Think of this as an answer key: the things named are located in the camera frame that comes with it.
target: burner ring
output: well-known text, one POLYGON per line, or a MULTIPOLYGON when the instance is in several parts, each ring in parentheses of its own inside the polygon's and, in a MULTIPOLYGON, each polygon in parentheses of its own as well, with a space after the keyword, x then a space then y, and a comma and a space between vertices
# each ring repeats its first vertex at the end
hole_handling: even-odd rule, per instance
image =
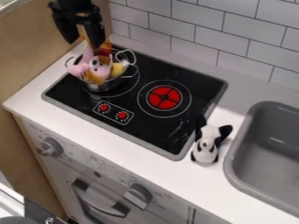
POLYGON ((137 94, 139 108, 157 118, 183 114, 191 106, 191 100, 189 89, 174 80, 154 80, 143 86, 137 94))
POLYGON ((183 100, 181 91, 171 86, 153 87, 146 95, 146 102, 149 106, 160 111, 176 109, 183 100))

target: gray knob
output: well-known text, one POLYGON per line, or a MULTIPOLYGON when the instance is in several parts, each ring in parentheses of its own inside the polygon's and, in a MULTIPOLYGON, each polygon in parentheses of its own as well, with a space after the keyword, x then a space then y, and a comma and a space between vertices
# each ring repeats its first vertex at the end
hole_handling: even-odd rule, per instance
POLYGON ((43 150, 39 153, 44 157, 55 157, 58 158, 63 153, 62 146, 51 137, 48 137, 42 142, 43 150))
POLYGON ((125 192, 123 197, 142 210, 144 210, 153 199, 149 190, 138 184, 133 184, 125 192))

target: pink stuffed toy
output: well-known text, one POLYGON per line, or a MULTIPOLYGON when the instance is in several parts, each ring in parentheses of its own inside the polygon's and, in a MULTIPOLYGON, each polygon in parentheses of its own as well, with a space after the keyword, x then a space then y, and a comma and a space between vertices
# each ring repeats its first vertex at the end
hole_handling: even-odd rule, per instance
POLYGON ((97 78, 102 78, 103 80, 106 80, 110 75, 110 70, 113 64, 112 54, 109 54, 109 58, 109 65, 105 65, 99 61, 99 57, 94 57, 89 62, 90 72, 97 78))
POLYGON ((67 72, 76 77, 81 77, 87 70, 89 70, 88 62, 94 57, 93 49, 88 45, 84 52, 83 57, 78 65, 72 65, 67 68, 67 72))

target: oven door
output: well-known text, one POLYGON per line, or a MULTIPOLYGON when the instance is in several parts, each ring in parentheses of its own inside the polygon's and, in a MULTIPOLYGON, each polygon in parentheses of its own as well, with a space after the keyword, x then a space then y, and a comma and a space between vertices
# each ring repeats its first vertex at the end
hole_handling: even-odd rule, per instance
POLYGON ((42 160, 70 217, 81 224, 173 224, 170 217, 149 211, 142 188, 128 189, 105 176, 95 177, 86 167, 76 171, 52 157, 42 160))

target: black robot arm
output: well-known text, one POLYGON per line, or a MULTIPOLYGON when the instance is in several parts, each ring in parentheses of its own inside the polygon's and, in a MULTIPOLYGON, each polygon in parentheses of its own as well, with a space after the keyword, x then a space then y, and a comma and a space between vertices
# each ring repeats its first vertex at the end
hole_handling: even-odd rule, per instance
POLYGON ((67 43, 72 44, 80 35, 77 25, 83 25, 93 49, 106 39, 100 8, 91 0, 55 0, 48 4, 52 18, 67 43))

